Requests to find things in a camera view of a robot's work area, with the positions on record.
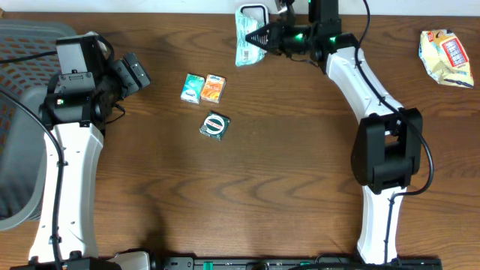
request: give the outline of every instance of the gray basket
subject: gray basket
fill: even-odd
[[[56,39],[76,35],[68,25],[0,19],[0,58],[56,50]],[[60,71],[56,55],[0,65],[0,87],[38,114],[50,77]],[[44,192],[44,132],[0,94],[0,231],[38,219]]]

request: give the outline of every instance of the wooden tabletop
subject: wooden tabletop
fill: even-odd
[[[233,15],[4,17],[100,33],[117,56],[135,52],[152,78],[106,131],[95,197],[101,255],[138,247],[198,257],[353,252],[362,225],[362,189],[350,169],[357,122],[319,69],[273,55],[236,67]],[[365,16],[342,18],[359,37]],[[403,201],[398,253],[480,269],[480,91],[437,85],[418,56],[420,31],[442,28],[460,38],[480,83],[479,18],[374,16],[364,51],[385,88],[421,111],[436,166],[430,190]],[[226,77],[221,102],[181,101],[187,73]],[[199,132],[210,110],[231,118],[221,142]],[[423,158],[410,190],[427,174]],[[2,268],[27,263],[37,227],[0,233]]]

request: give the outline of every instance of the yellow and white package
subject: yellow and white package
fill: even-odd
[[[418,55],[428,75],[446,86],[473,87],[470,60],[457,36],[450,30],[423,31]]]

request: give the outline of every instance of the dark green package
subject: dark green package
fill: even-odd
[[[214,112],[209,112],[200,128],[200,133],[216,140],[222,140],[227,131],[230,119]]]

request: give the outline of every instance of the yellow snack bag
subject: yellow snack bag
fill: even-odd
[[[428,75],[447,86],[473,87],[470,60],[457,36],[450,30],[423,31],[418,55]]]
[[[219,103],[224,88],[225,78],[209,74],[207,76],[207,80],[205,81],[205,85],[203,86],[200,97],[204,101]]]

